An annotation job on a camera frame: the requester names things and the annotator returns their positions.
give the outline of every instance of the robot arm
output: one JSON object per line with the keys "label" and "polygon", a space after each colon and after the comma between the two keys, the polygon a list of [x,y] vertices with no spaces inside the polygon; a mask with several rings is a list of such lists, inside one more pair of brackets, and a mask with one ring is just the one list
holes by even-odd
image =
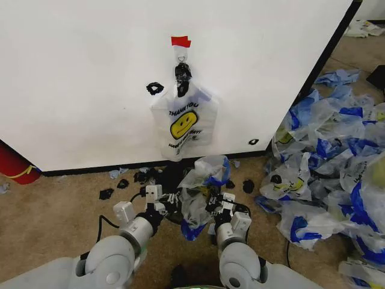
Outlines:
{"label": "robot arm", "polygon": [[[116,289],[128,288],[146,257],[146,244],[166,214],[160,203],[162,187],[146,187],[146,210],[135,215],[130,202],[120,202],[114,212],[119,235],[102,239],[88,254],[61,258],[0,284],[0,289]],[[280,264],[270,264],[246,245],[251,218],[234,212],[235,196],[213,196],[215,232],[220,256],[220,278],[230,289],[319,289],[310,280]]]}
{"label": "robot arm", "polygon": [[245,239],[251,218],[240,212],[231,216],[234,200],[234,195],[223,193],[222,209],[214,218],[222,284],[229,289],[320,289],[290,268],[257,256]]}

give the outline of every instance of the white wall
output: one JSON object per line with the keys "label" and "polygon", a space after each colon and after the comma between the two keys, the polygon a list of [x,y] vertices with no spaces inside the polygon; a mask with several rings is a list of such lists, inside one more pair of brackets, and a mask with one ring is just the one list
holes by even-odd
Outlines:
{"label": "white wall", "polygon": [[188,157],[264,150],[350,3],[1,1],[0,138],[42,170],[163,160],[146,85],[173,85],[170,36],[188,36],[220,103]]}
{"label": "white wall", "polygon": [[385,20],[385,0],[363,0],[354,19]]}

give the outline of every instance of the smiley face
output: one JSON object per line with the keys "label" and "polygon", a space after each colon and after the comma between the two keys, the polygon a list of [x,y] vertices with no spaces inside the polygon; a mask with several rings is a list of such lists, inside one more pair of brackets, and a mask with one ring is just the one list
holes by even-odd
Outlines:
{"label": "smiley face", "polygon": [[176,140],[180,139],[193,125],[197,123],[197,121],[198,115],[195,113],[195,111],[191,110],[187,113],[184,113],[171,125],[171,135]]}

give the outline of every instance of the red tape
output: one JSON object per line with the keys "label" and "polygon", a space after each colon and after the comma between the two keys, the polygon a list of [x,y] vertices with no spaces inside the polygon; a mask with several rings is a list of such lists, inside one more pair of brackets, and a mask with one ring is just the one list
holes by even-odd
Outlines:
{"label": "red tape", "polygon": [[171,45],[178,45],[189,48],[191,45],[191,40],[188,40],[188,36],[175,37],[171,36]]}

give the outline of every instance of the brown carpet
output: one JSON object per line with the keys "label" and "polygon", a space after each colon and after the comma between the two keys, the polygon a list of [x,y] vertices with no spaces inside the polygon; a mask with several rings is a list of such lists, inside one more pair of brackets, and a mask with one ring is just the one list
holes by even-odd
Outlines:
{"label": "brown carpet", "polygon": [[[324,68],[363,70],[359,82],[353,84],[354,93],[370,93],[377,102],[382,94],[365,81],[370,71],[385,64],[385,36],[368,39],[343,38]],[[318,87],[327,95],[330,89]],[[229,192],[238,202],[248,205],[253,216],[249,245],[258,255],[271,263],[286,264],[286,240],[276,229],[280,217],[263,212],[253,203],[264,177],[266,158],[241,159],[240,168],[232,167],[232,181],[236,187]],[[10,182],[10,191],[0,196],[0,282],[31,270],[62,256],[78,256],[94,245],[99,214],[116,222],[112,206],[138,192],[133,182],[134,171],[122,175],[130,185],[115,189],[109,200],[99,200],[99,191],[115,188],[119,179],[108,173],[78,176],[41,177],[30,185],[18,185],[0,177],[0,184]],[[242,191],[245,179],[255,182],[252,194]],[[143,210],[144,200],[136,199],[137,212]],[[103,224],[103,236],[116,230]],[[290,246],[292,268],[324,288],[346,288],[337,272],[340,261],[347,258],[347,242],[334,235],[319,241],[314,252]],[[132,288],[166,288],[172,269],[183,264],[194,284],[220,285],[217,248],[211,245],[207,228],[196,241],[186,241],[180,227],[166,220],[148,245],[148,256],[135,277]]]}

